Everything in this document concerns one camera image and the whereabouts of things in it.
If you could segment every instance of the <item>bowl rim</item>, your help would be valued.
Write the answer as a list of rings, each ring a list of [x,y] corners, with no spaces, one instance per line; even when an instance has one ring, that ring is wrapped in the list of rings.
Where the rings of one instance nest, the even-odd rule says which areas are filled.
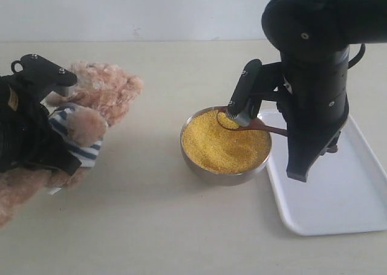
[[[205,108],[205,109],[202,109],[196,113],[194,113],[193,115],[191,115],[187,120],[186,122],[184,123],[183,127],[181,127],[181,130],[180,130],[180,148],[181,150],[184,152],[185,156],[195,165],[197,166],[198,168],[200,168],[201,170],[205,171],[205,172],[208,172],[208,173],[211,173],[212,175],[219,175],[219,176],[240,176],[240,175],[247,175],[247,174],[250,174],[252,172],[255,172],[257,169],[259,169],[261,166],[267,164],[267,161],[268,159],[270,158],[270,154],[272,152],[272,148],[273,148],[273,140],[272,140],[272,134],[267,132],[268,134],[268,137],[269,137],[269,140],[270,140],[270,150],[265,158],[265,160],[260,163],[259,165],[249,169],[249,170],[246,170],[245,172],[240,172],[240,173],[220,173],[220,172],[214,172],[214,171],[211,171],[211,170],[208,170],[208,169],[205,169],[205,168],[202,168],[201,166],[197,165],[195,162],[192,161],[192,159],[188,156],[187,152],[185,151],[184,149],[184,146],[183,146],[183,142],[182,142],[182,137],[183,137],[183,133],[184,133],[184,130],[187,128],[188,124],[196,117],[200,116],[200,115],[203,115],[207,112],[210,112],[210,111],[213,111],[213,110],[219,110],[223,108],[223,106],[212,106],[212,107],[208,107],[208,108]]]

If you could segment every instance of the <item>table surface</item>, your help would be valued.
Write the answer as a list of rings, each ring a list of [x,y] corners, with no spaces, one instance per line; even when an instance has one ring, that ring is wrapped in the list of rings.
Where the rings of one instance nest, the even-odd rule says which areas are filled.
[[[385,169],[386,50],[369,46],[348,77],[351,115]],[[62,66],[116,63],[145,83],[88,178],[54,196],[41,192],[0,230],[1,274],[387,274],[386,232],[299,237],[282,224],[266,171],[211,187],[186,167],[181,126],[227,103],[249,60],[279,60],[266,40],[7,43],[0,53],[2,75],[38,53]]]

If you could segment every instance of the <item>brown spoon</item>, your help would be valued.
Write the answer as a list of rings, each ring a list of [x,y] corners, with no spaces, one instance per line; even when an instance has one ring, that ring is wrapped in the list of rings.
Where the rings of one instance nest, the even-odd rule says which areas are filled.
[[[276,127],[271,127],[267,126],[262,122],[260,119],[256,118],[250,122],[250,124],[246,127],[240,126],[239,128],[232,129],[232,128],[227,128],[222,125],[222,123],[219,121],[219,113],[226,113],[226,107],[220,108],[217,115],[216,115],[216,120],[218,121],[218,124],[229,131],[249,131],[249,130],[259,130],[259,131],[266,131],[266,132],[271,132],[275,133],[281,136],[287,137],[287,131],[285,129],[280,129]]]

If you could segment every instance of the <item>screw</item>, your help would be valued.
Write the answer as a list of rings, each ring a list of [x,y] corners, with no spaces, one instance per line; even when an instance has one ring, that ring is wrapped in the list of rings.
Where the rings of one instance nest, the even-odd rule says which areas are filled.
[[[309,34],[306,32],[301,33],[301,37],[302,37],[302,39],[309,39]]]

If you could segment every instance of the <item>stainless steel bowl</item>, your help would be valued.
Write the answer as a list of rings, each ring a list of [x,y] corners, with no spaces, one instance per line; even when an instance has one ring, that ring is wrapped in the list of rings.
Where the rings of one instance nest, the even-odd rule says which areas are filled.
[[[266,167],[268,158],[270,156],[270,152],[267,155],[266,159],[263,161],[263,163],[261,163],[260,165],[258,165],[254,169],[248,170],[248,171],[243,172],[243,173],[223,174],[223,173],[211,172],[211,171],[209,171],[207,169],[203,169],[202,167],[195,164],[188,157],[187,153],[184,151],[183,143],[181,141],[181,138],[183,136],[183,132],[184,132],[185,128],[187,127],[187,125],[192,121],[192,119],[194,119],[195,117],[197,117],[201,114],[204,114],[206,112],[220,109],[220,108],[221,108],[220,106],[207,108],[207,109],[201,110],[199,112],[196,112],[194,115],[192,115],[191,117],[188,118],[187,122],[185,122],[184,126],[181,128],[180,149],[181,149],[181,153],[183,154],[183,158],[184,158],[186,164],[188,165],[188,167],[191,169],[191,171],[194,174],[196,174],[198,177],[200,177],[201,179],[205,180],[207,183],[210,183],[210,184],[213,184],[216,186],[237,186],[237,185],[240,185],[242,183],[246,183],[246,182],[252,180],[253,178],[257,177],[257,174],[260,173],[260,171],[262,171]],[[272,149],[272,136],[269,134],[269,137],[270,137],[270,150],[271,150]]]

